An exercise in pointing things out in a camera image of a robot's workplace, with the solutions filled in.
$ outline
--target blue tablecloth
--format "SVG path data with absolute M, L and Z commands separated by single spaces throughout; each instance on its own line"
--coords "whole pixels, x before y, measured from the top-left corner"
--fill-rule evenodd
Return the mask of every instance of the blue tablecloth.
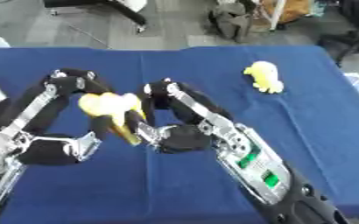
M 242 70 L 278 65 L 285 92 L 258 93 Z M 118 93 L 171 77 L 206 93 L 255 130 L 347 215 L 359 216 L 359 94 L 318 47 L 201 47 L 167 52 L 0 49 L 0 87 L 17 97 L 61 67 L 96 71 Z M 73 104 L 52 132 L 79 136 Z M 160 112 L 159 122 L 175 122 Z M 264 223 L 214 153 L 159 155 L 111 136 L 87 162 L 32 166 L 0 223 Z

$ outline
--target yellow stuffed toy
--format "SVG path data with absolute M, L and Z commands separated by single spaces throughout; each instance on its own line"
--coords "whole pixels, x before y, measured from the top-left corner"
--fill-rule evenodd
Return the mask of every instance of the yellow stuffed toy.
M 268 61 L 257 61 L 252 66 L 247 67 L 243 74 L 253 76 L 253 87 L 258 88 L 262 93 L 281 93 L 284 85 L 278 79 L 277 67 Z
M 110 130 L 112 132 L 117 133 L 132 145 L 141 143 L 141 140 L 130 132 L 125 123 L 125 113 L 130 110 L 134 110 L 145 119 L 141 101 L 134 94 L 85 94 L 79 100 L 79 107 L 89 116 L 111 116 Z

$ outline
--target office chair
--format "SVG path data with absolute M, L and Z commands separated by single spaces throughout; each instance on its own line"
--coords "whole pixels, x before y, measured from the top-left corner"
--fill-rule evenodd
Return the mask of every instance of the office chair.
M 336 64 L 341 65 L 344 57 L 351 53 L 359 53 L 359 0 L 344 0 L 340 5 L 341 14 L 357 27 L 356 31 L 349 31 L 345 35 L 322 35 L 318 45 L 324 46 L 328 41 L 340 42 L 348 48 L 340 52 L 335 58 Z
M 81 5 L 103 4 L 107 5 L 117 11 L 121 12 L 124 16 L 137 24 L 137 33 L 143 32 L 147 25 L 145 17 L 141 14 L 131 10 L 126 5 L 118 2 L 117 0 L 44 0 L 44 5 L 47 9 L 59 7 L 74 7 Z M 57 16 L 58 12 L 52 10 L 52 15 Z

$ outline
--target screw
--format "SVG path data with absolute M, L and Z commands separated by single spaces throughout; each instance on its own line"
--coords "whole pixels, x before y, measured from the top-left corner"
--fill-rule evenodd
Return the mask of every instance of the screw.
M 95 77 L 96 77 L 96 74 L 94 72 L 91 72 L 89 71 L 87 73 L 87 77 L 90 79 L 90 80 L 93 80 Z
M 86 87 L 86 81 L 83 78 L 77 78 L 76 87 L 79 89 L 84 89 Z

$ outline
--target green light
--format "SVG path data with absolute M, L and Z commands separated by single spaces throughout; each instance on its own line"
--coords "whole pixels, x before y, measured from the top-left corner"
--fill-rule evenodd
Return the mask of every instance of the green light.
M 269 186 L 270 188 L 276 186 L 279 182 L 279 178 L 278 176 L 276 176 L 275 174 L 273 174 L 273 172 L 271 171 L 267 171 L 265 178 L 264 178 L 264 182 L 267 186 Z
M 238 166 L 241 167 L 241 169 L 245 169 L 250 164 L 250 162 L 255 160 L 258 154 L 260 154 L 260 149 L 254 143 L 251 143 L 250 147 L 250 153 L 237 162 Z

